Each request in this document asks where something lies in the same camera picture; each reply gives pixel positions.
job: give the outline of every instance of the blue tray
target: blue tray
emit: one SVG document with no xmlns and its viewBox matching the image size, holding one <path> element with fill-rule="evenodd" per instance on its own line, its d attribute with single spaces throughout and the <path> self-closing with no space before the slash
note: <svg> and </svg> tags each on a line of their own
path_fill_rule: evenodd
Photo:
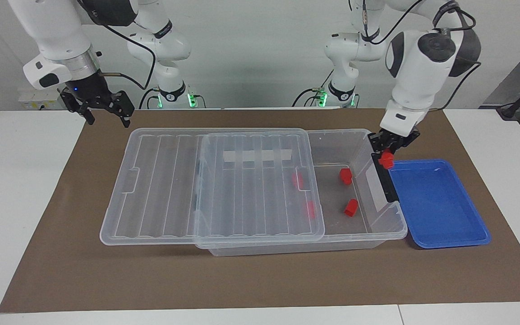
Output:
<svg viewBox="0 0 520 325">
<path fill-rule="evenodd" d="M 390 176 L 410 234 L 420 247 L 490 243 L 488 229 L 447 161 L 396 161 Z"/>
</svg>

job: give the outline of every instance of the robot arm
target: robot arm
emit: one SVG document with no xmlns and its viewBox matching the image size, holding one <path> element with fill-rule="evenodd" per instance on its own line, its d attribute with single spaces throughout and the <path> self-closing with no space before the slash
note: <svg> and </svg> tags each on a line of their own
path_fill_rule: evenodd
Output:
<svg viewBox="0 0 520 325">
<path fill-rule="evenodd" d="M 377 154 L 408 146 L 417 136 L 416 125 L 424 119 L 448 76 L 460 76 L 480 55 L 480 42 L 466 24 L 458 3 L 447 0 L 353 0 L 352 25 L 359 33 L 348 37 L 332 35 L 326 54 L 334 63 L 328 96 L 332 105 L 347 106 L 354 92 L 357 72 L 353 61 L 376 61 L 386 47 L 386 66 L 396 79 L 392 97 L 381 121 L 381 131 L 371 135 L 371 144 Z M 388 5 L 402 12 L 424 16 L 433 22 L 431 31 L 399 33 L 386 46 L 379 28 L 379 19 Z M 330 44 L 335 43 L 335 51 Z"/>
<path fill-rule="evenodd" d="M 89 108 L 101 108 L 130 124 L 134 106 L 124 91 L 112 93 L 99 68 L 91 42 L 83 33 L 74 6 L 81 6 L 97 25 L 128 26 L 136 22 L 150 33 L 137 33 L 132 39 L 156 55 L 154 74 L 166 107 L 194 107 L 197 102 L 179 76 L 174 60 L 183 60 L 190 47 L 171 21 L 159 0 L 8 0 L 25 31 L 35 40 L 40 54 L 23 67 L 25 76 L 37 89 L 66 84 L 60 96 L 69 111 L 79 113 L 93 124 Z M 129 42 L 134 57 L 151 66 L 153 57 Z"/>
<path fill-rule="evenodd" d="M 106 2 L 89 0 L 90 6 L 96 3 L 93 12 L 99 13 Z M 89 108 L 105 109 L 119 116 L 128 127 L 134 106 L 124 91 L 112 93 L 108 89 L 72 2 L 9 0 L 9 4 L 39 48 L 40 54 L 23 67 L 31 85 L 44 89 L 65 82 L 66 89 L 60 96 L 69 111 L 82 115 L 88 124 L 93 124 L 95 118 Z M 132 21 L 137 12 L 135 2 L 121 0 L 118 4 L 127 20 Z"/>
<path fill-rule="evenodd" d="M 174 61 L 185 60 L 192 48 L 188 41 L 172 24 L 160 0 L 139 0 L 135 23 L 145 32 L 130 38 L 155 53 L 153 74 L 159 88 L 159 101 L 164 108 L 195 107 L 197 105 L 190 86 L 186 85 Z M 129 52 L 148 66 L 152 57 L 146 50 L 128 42 Z"/>
</svg>

